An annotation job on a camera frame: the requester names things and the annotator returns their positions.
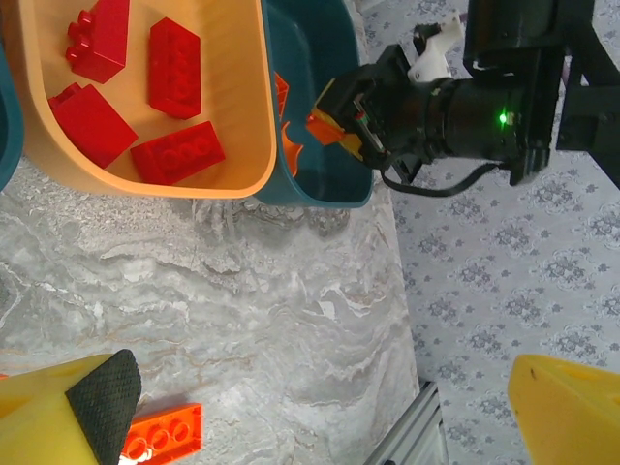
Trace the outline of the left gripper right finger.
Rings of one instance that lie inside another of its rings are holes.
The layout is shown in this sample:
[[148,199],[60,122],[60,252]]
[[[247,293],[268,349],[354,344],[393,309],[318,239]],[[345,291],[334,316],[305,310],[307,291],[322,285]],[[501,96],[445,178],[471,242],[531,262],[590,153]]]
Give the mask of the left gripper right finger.
[[619,462],[619,375],[584,364],[520,355],[508,395],[534,464]]

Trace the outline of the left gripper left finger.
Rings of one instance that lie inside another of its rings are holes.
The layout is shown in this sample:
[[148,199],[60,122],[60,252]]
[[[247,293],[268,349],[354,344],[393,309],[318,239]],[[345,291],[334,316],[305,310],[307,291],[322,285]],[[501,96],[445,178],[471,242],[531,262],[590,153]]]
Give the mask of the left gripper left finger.
[[116,464],[140,394],[127,349],[11,376],[1,382],[1,462]]

